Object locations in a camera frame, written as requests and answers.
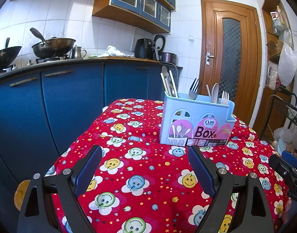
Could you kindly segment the white plastic fork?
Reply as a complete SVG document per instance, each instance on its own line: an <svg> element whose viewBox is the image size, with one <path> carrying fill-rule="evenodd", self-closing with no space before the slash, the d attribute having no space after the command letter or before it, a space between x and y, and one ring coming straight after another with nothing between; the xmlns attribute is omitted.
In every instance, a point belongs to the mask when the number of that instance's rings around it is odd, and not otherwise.
<svg viewBox="0 0 297 233"><path fill-rule="evenodd" d="M228 105L229 104L229 93L226 91L222 92L221 102L222 105Z"/></svg>

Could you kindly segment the black spoon white handle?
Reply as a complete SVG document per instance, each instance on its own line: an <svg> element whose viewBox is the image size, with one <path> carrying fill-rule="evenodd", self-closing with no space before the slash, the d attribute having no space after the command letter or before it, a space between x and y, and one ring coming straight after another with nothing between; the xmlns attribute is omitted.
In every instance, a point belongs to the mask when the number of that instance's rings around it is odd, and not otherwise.
<svg viewBox="0 0 297 233"><path fill-rule="evenodd" d="M206 90L208 93L209 100L210 100L210 102L212 102L212 96L211 96L211 92L210 92L210 88L209 88L208 84L206 84Z"/></svg>

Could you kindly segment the beige plastic spoon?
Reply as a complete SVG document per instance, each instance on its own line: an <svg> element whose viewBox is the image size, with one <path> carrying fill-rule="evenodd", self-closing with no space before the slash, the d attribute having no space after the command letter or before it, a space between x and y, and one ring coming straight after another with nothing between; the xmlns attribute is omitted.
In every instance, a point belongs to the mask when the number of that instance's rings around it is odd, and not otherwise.
<svg viewBox="0 0 297 233"><path fill-rule="evenodd" d="M219 84L215 83L211 90L211 102L216 104L218 102Z"/></svg>

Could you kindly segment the steel fork patterned handle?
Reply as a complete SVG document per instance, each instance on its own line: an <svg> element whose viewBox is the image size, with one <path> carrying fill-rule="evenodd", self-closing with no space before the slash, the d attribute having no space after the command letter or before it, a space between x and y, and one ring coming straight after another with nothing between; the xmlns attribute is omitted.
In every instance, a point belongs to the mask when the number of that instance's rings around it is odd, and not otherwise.
<svg viewBox="0 0 297 233"><path fill-rule="evenodd" d="M190 100L195 100L197 98L201 85L202 85L202 80L195 78L188 93Z"/></svg>

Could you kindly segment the wooden chopstick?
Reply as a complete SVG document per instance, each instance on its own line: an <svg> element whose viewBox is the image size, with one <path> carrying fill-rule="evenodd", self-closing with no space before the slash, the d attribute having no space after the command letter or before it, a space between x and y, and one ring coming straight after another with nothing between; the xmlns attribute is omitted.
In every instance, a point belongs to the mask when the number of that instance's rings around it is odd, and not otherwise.
<svg viewBox="0 0 297 233"><path fill-rule="evenodd" d="M167 84L166 84L166 82L165 82L165 78L164 78L163 73L160 73L160 76L161 76L162 83L163 83L163 86L164 86L164 91L165 91L166 95L169 95L168 88L167 88Z"/></svg>
<svg viewBox="0 0 297 233"><path fill-rule="evenodd" d="M172 71L171 70L169 70L169 76L171 78L172 95L173 95L173 97L178 97L176 85L175 85L175 82L174 82L174 77L173 77L173 74L172 74Z"/></svg>

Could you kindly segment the steel butter knife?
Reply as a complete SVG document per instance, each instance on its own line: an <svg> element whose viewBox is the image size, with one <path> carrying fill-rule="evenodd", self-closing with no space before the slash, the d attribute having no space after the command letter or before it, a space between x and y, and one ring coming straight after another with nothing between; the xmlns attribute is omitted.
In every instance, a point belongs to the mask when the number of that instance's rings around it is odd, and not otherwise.
<svg viewBox="0 0 297 233"><path fill-rule="evenodd" d="M172 95L172 89L171 89L171 78L169 76L168 70L166 68L166 66L162 66L162 73L164 75L165 78L165 82L167 84L167 88L168 88L168 92L169 92L169 96L173 96Z"/></svg>

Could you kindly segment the red smiley flower tablecloth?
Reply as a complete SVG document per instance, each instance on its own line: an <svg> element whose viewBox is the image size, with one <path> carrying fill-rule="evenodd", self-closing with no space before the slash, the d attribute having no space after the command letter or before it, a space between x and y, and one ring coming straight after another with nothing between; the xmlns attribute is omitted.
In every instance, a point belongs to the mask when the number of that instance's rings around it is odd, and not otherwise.
<svg viewBox="0 0 297 233"><path fill-rule="evenodd" d="M211 203L183 146L160 144L163 102L119 99L47 171L72 168L98 145L102 160L78 201L96 232L194 232ZM291 200L269 167L274 148L236 119L226 145L201 147L205 158L232 174L256 173L278 228Z"/></svg>

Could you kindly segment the light blue utensil box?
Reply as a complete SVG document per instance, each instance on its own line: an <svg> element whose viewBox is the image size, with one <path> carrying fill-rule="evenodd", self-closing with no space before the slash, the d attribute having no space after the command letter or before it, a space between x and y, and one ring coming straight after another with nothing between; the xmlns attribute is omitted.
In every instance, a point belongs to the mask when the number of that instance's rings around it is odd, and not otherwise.
<svg viewBox="0 0 297 233"><path fill-rule="evenodd" d="M176 146L225 145L236 122L234 102L227 105L211 103L208 96L195 100L187 93L178 97L164 94L160 143Z"/></svg>

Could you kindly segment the left black wok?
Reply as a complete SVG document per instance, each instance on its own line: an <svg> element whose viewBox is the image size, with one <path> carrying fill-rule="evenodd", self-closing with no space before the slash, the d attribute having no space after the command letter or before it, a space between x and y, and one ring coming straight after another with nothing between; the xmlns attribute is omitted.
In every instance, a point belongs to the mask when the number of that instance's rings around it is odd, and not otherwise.
<svg viewBox="0 0 297 233"><path fill-rule="evenodd" d="M0 71L7 68L18 56L21 46L8 47L10 38L6 38L5 48L0 50Z"/></svg>

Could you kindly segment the black wok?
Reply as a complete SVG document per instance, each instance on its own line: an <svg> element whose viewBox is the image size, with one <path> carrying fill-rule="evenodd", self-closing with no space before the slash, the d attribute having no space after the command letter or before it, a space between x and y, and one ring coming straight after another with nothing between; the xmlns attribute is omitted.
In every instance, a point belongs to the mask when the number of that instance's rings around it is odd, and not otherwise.
<svg viewBox="0 0 297 233"><path fill-rule="evenodd" d="M71 51L76 42L76 40L72 38L52 37L45 39L43 35L33 27L30 28L30 32L41 40L31 47L34 54L41 59L64 56Z"/></svg>
<svg viewBox="0 0 297 233"><path fill-rule="evenodd" d="M7 68L18 56L21 46L8 47L10 38L6 38L5 48L0 50L0 71Z"/></svg>

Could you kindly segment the steel kettle pitcher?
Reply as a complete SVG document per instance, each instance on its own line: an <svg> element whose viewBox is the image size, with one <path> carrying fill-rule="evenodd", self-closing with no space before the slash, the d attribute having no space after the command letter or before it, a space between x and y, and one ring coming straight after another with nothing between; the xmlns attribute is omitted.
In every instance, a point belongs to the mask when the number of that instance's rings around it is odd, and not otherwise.
<svg viewBox="0 0 297 233"><path fill-rule="evenodd" d="M86 57L87 51L80 46L74 46L71 51L71 59L83 59Z"/></svg>

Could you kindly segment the white cloth on counter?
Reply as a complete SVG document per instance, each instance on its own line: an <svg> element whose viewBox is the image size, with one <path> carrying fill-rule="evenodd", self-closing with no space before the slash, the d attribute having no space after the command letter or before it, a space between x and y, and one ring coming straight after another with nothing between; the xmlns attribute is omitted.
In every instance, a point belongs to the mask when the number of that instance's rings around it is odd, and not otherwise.
<svg viewBox="0 0 297 233"><path fill-rule="evenodd" d="M114 46L108 46L106 51L103 54L98 56L98 58L101 58L101 57L129 57L129 55L122 53Z"/></svg>

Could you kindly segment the black air fryer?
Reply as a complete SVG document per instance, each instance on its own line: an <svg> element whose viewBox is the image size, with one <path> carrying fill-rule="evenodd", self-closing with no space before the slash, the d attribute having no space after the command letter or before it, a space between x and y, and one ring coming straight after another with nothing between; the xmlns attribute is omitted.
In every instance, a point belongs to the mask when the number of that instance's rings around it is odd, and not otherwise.
<svg viewBox="0 0 297 233"><path fill-rule="evenodd" d="M153 47L155 43L153 40L148 38L139 38L136 41L135 49L134 49L134 56L135 58L141 59L154 59L154 52Z"/></svg>

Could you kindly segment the wooden wall shelf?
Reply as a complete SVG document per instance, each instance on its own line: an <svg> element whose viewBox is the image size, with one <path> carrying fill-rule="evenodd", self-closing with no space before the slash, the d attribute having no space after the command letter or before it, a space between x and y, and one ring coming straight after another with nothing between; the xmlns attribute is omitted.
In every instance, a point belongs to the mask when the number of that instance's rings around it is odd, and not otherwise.
<svg viewBox="0 0 297 233"><path fill-rule="evenodd" d="M277 64L279 62L280 53L283 46L283 34L287 34L290 46L293 47L293 38L291 36L291 28L285 7L282 0L257 0L260 10L260 27L264 36L262 39L262 71L260 79L260 96L262 98L265 87L269 88L268 80L271 68L268 67L269 62ZM269 89L275 90L281 85L278 76L273 86Z"/></svg>

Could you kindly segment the blue wall cabinet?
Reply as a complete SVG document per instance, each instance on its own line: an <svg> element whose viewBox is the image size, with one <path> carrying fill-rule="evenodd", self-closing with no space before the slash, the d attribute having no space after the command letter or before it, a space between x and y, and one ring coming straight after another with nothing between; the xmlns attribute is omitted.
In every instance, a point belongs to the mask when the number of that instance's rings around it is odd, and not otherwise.
<svg viewBox="0 0 297 233"><path fill-rule="evenodd" d="M175 3L176 0L94 0L92 15L152 34L169 33Z"/></svg>

